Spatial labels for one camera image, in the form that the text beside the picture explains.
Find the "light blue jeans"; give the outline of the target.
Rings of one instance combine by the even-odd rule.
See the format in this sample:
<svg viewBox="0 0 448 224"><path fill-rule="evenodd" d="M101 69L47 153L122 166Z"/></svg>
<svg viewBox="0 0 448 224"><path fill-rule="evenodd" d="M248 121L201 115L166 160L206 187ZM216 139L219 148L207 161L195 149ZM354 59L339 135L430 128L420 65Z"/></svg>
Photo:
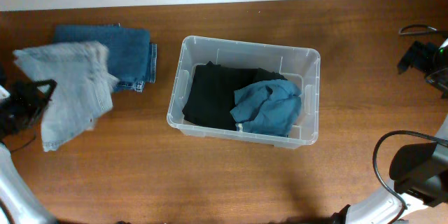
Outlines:
<svg viewBox="0 0 448 224"><path fill-rule="evenodd" d="M109 49L97 41L56 43L15 50L15 65L32 81L57 83L41 121L45 152L95 127L113 108L118 79L108 72Z"/></svg>

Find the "dark blue jeans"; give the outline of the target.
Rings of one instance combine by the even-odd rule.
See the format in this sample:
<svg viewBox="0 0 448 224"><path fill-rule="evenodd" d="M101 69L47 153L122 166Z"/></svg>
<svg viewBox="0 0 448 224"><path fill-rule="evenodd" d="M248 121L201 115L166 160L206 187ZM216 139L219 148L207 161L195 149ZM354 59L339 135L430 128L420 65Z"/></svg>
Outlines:
<svg viewBox="0 0 448 224"><path fill-rule="evenodd" d="M142 92L145 84L156 81L157 53L145 29L121 27L118 24L56 26L55 43L97 41L109 51L108 72L118 79L115 92Z"/></svg>

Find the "clear plastic storage bin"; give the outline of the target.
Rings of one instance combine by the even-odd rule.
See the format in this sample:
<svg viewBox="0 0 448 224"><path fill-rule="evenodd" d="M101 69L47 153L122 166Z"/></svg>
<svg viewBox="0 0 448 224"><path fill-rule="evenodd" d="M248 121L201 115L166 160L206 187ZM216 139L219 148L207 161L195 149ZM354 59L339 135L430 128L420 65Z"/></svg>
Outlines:
<svg viewBox="0 0 448 224"><path fill-rule="evenodd" d="M230 68L262 68L294 82L301 90L302 105L289 135L280 137L201 127L184 120L182 110L191 91L195 68L208 62ZM312 48L187 36L181 45L167 122L194 137L232 139L289 149L312 145L319 137L320 68L321 56Z"/></svg>

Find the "blue shirt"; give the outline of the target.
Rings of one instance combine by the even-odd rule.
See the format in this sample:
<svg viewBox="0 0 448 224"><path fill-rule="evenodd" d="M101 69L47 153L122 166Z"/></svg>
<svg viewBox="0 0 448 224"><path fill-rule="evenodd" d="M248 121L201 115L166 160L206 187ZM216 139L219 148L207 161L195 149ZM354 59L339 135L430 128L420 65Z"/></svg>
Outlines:
<svg viewBox="0 0 448 224"><path fill-rule="evenodd" d="M234 92L230 111L237 131L287 137L299 117L300 88L289 80L263 80Z"/></svg>

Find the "large black garment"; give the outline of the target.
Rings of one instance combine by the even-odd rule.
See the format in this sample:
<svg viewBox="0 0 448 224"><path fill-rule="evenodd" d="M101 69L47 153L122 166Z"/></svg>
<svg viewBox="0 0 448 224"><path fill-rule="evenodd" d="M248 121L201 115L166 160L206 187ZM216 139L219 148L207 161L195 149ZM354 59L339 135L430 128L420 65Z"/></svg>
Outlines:
<svg viewBox="0 0 448 224"><path fill-rule="evenodd" d="M212 62L197 66L183 107L184 120L202 127L235 131L235 119L230 113L235 107L234 91L252 84L257 72Z"/></svg>

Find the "small dark garment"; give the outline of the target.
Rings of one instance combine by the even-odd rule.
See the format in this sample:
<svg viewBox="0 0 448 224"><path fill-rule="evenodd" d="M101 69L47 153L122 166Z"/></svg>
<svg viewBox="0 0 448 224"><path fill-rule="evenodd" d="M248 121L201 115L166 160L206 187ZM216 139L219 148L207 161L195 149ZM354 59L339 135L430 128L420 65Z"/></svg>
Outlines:
<svg viewBox="0 0 448 224"><path fill-rule="evenodd" d="M285 80L286 78L280 73L267 71L265 69L258 68L256 74L253 78L253 82L257 83L260 81L271 81L271 80Z"/></svg>

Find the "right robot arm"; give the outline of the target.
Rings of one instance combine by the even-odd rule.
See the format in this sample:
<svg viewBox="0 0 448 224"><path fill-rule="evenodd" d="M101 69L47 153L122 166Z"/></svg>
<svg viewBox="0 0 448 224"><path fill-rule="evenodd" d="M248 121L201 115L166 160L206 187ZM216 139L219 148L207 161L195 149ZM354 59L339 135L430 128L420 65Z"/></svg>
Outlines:
<svg viewBox="0 0 448 224"><path fill-rule="evenodd" d="M413 67L425 74L425 81L447 98L447 42L433 44L414 42L397 68L401 74ZM377 154L390 137L408 136L427 140L401 147L392 159L389 180L378 170ZM403 217L428 207L447 203L447 121L435 136L410 130L396 130L383 135L372 154L372 166L381 188L355 205L334 213L329 223L403 223Z"/></svg>

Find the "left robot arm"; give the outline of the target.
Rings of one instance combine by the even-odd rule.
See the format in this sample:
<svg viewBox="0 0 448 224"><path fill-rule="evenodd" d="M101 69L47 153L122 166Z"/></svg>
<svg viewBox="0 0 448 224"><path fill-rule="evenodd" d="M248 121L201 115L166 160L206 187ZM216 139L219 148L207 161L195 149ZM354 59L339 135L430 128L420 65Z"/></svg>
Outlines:
<svg viewBox="0 0 448 224"><path fill-rule="evenodd" d="M42 117L57 87L53 79L24 83L5 88L6 72L1 70L1 139L28 130ZM1 222L57 223L36 198L13 164L12 154L29 143L11 150L1 142Z"/></svg>

